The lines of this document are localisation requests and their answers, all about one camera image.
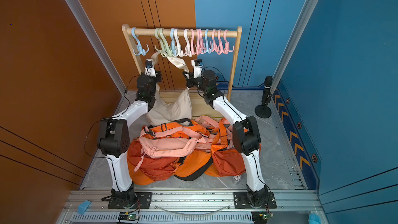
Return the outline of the beige sling bag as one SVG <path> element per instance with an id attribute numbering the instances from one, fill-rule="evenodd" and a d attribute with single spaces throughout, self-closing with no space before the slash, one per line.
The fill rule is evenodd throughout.
<path id="1" fill-rule="evenodd" d="M 192 106 L 188 88 L 182 91 L 173 103 L 166 103 L 160 97 L 158 79 L 151 77 L 152 71 L 148 67 L 146 67 L 145 74 L 149 76 L 154 89 L 154 104 L 146 114 L 152 125 L 157 126 L 174 120 L 192 118 Z"/>

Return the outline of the red-orange sling bag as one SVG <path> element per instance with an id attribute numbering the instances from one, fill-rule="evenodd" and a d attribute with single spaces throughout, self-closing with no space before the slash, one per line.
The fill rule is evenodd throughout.
<path id="1" fill-rule="evenodd" d="M 189 119 L 187 125 L 174 121 L 157 127 L 144 126 L 139 142 L 148 155 L 158 157 L 185 156 L 195 149 L 213 152 L 234 147 L 230 123 L 225 119 L 217 122 L 208 116 Z"/>

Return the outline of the large orange crescent bag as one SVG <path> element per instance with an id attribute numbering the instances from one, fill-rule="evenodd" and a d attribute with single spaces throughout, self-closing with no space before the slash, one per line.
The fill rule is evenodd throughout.
<path id="1" fill-rule="evenodd" d="M 184 157 L 175 174 L 182 177 L 188 176 L 206 164 L 210 158 L 212 158 L 210 152 L 195 149 L 193 153 Z"/>

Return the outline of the black and orange sling bag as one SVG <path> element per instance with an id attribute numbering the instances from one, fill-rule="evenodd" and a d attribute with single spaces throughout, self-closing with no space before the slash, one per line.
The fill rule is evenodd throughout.
<path id="1" fill-rule="evenodd" d="M 194 181 L 197 178 L 199 178 L 201 175 L 203 175 L 212 164 L 213 164 L 213 159 L 210 158 L 206 164 L 204 164 L 202 167 L 200 167 L 190 175 L 182 177 L 175 174 L 174 176 L 183 181 Z"/>

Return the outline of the red-orange crescent bag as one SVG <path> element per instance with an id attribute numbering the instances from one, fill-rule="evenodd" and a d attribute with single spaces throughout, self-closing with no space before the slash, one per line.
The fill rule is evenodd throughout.
<path id="1" fill-rule="evenodd" d="M 212 145 L 210 151 L 219 177 L 242 175 L 246 172 L 243 157 L 235 148 L 221 149 L 221 146 Z"/>

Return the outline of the dark red-orange waist bag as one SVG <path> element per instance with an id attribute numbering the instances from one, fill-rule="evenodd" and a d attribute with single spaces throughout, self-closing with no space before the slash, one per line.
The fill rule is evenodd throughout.
<path id="1" fill-rule="evenodd" d="M 136 166 L 135 171 L 143 165 L 143 172 L 154 181 L 167 180 L 173 176 L 181 165 L 180 158 L 151 158 L 144 153 L 142 145 L 133 141 L 127 151 L 127 164 Z"/>

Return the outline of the pink crescent sling bag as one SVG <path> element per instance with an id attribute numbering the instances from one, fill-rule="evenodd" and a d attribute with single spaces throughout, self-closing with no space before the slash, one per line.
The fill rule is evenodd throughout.
<path id="1" fill-rule="evenodd" d="M 217 122 L 208 116 L 201 116 L 195 121 L 209 132 L 206 143 L 198 143 L 196 149 L 210 152 L 212 145 L 221 146 L 221 149 L 234 147 L 232 143 L 232 125 L 225 118 Z"/>

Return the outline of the orange crescent sling bag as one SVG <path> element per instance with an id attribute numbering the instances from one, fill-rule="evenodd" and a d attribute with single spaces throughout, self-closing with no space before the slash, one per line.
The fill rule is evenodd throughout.
<path id="1" fill-rule="evenodd" d="M 212 164 L 206 171 L 205 174 L 212 177 L 219 177 L 219 173 L 214 164 Z"/>

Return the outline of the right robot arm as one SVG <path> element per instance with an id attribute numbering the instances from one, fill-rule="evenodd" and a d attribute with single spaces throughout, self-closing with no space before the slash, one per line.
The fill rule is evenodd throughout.
<path id="1" fill-rule="evenodd" d="M 206 104 L 218 111 L 232 126 L 232 143 L 241 154 L 247 176 L 247 198 L 253 207 L 261 207 L 270 199 L 271 191 L 264 182 L 260 167 L 261 137 L 254 116 L 246 116 L 234 107 L 216 85 L 212 70 L 199 69 L 183 72 L 188 88 L 196 87 L 203 92 Z"/>

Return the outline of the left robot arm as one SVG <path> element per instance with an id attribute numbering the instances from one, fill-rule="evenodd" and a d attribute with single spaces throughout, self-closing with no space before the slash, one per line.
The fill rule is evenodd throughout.
<path id="1" fill-rule="evenodd" d="M 121 113 L 99 122 L 97 148 L 107 159 L 113 180 L 111 195 L 103 198 L 103 201 L 109 201 L 109 209 L 138 207 L 127 164 L 127 150 L 131 142 L 129 127 L 153 108 L 160 81 L 160 72 L 147 68 L 137 78 L 135 101 Z"/>

